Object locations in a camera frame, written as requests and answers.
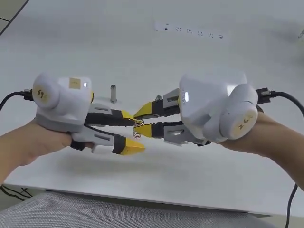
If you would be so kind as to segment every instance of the cable connector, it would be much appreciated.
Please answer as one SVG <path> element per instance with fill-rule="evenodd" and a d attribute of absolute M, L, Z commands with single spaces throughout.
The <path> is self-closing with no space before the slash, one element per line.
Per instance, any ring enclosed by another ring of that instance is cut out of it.
<path fill-rule="evenodd" d="M 268 88 L 256 89 L 256 93 L 258 95 L 258 105 L 270 103 L 270 99 L 276 97 L 275 91 L 270 91 Z"/>
<path fill-rule="evenodd" d="M 25 89 L 23 91 L 23 99 L 27 101 L 34 101 L 33 100 L 33 90 L 32 89 Z"/>

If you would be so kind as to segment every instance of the cable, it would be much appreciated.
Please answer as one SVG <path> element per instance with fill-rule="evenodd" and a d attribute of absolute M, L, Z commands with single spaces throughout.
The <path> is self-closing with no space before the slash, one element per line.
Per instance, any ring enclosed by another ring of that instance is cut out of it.
<path fill-rule="evenodd" d="M 7 95 L 3 100 L 2 102 L 0 103 L 0 111 L 1 109 L 3 108 L 3 106 L 5 105 L 5 103 L 13 96 L 16 96 L 16 95 L 20 95 L 20 96 L 24 96 L 25 92 L 23 91 L 19 91 L 19 92 L 14 92 L 14 93 L 11 93 L 9 95 Z"/>
<path fill-rule="evenodd" d="M 6 187 L 4 185 L 2 185 L 2 187 L 5 188 L 6 190 L 9 190 L 9 191 L 12 191 L 12 192 L 14 192 L 16 194 L 19 194 L 19 195 L 21 195 L 21 196 L 23 196 L 25 198 L 30 198 L 30 196 L 23 195 L 21 192 L 15 191 L 14 189 L 10 189 L 10 188 L 8 188 L 8 187 Z"/>
<path fill-rule="evenodd" d="M 5 195 L 7 195 L 7 196 L 15 197 L 15 198 L 17 198 L 17 199 L 19 199 L 19 200 L 21 200 L 21 201 L 24 201 L 23 198 L 21 198 L 21 197 L 19 197 L 19 196 L 17 196 L 17 195 L 10 194 L 10 193 L 8 193 L 7 191 L 5 191 L 5 189 L 3 188 L 3 186 L 0 186 L 0 190 L 1 190 Z"/>
<path fill-rule="evenodd" d="M 293 102 L 301 111 L 303 118 L 304 118 L 304 107 L 301 104 L 301 102 L 299 102 L 295 97 L 291 96 L 288 93 L 284 93 L 284 92 L 277 92 L 277 91 L 264 91 L 261 93 L 262 96 L 264 97 L 269 97 L 269 98 L 273 98 L 273 97 L 284 97 L 288 100 L 290 100 L 291 102 Z M 290 194 L 289 200 L 288 200 L 288 204 L 287 204 L 287 214 L 286 214 L 286 224 L 285 224 L 285 228 L 288 228 L 289 226 L 289 220 L 290 220 L 290 210 L 291 210 L 291 204 L 292 201 L 294 199 L 295 193 L 298 189 L 298 185 L 294 184 L 294 188 Z"/>

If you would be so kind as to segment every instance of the yellow fingertip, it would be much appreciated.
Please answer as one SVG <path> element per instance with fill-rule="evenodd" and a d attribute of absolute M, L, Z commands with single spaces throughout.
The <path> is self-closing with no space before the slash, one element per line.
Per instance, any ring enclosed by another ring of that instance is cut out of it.
<path fill-rule="evenodd" d="M 131 115 L 130 113 L 128 113 L 127 111 L 121 110 L 121 112 L 122 112 L 123 118 L 134 120 L 134 116 L 132 116 L 132 115 Z"/>
<path fill-rule="evenodd" d="M 132 139 L 126 138 L 125 139 L 125 148 L 120 153 L 120 155 L 132 155 L 139 152 L 143 152 L 145 150 L 145 146 L 133 141 Z"/>
<path fill-rule="evenodd" d="M 152 102 L 146 103 L 141 109 L 134 115 L 134 118 L 152 114 Z"/>
<path fill-rule="evenodd" d="M 152 138 L 152 125 L 150 124 L 134 127 L 133 130 L 146 137 Z"/>

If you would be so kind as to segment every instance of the metal rod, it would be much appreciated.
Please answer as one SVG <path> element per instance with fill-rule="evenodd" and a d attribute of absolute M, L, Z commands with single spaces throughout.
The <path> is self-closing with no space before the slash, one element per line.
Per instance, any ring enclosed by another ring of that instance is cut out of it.
<path fill-rule="evenodd" d="M 111 85 L 111 103 L 116 103 L 117 99 L 116 99 L 116 86 L 115 85 Z"/>

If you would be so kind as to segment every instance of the finger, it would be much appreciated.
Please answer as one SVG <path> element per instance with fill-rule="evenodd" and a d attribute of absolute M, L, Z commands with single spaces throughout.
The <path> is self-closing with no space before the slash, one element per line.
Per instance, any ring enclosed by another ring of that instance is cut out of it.
<path fill-rule="evenodd" d="M 87 142 L 86 144 L 85 144 L 85 147 L 87 147 L 87 148 L 93 148 L 94 147 L 94 144 L 93 143 L 91 143 L 91 142 Z"/>

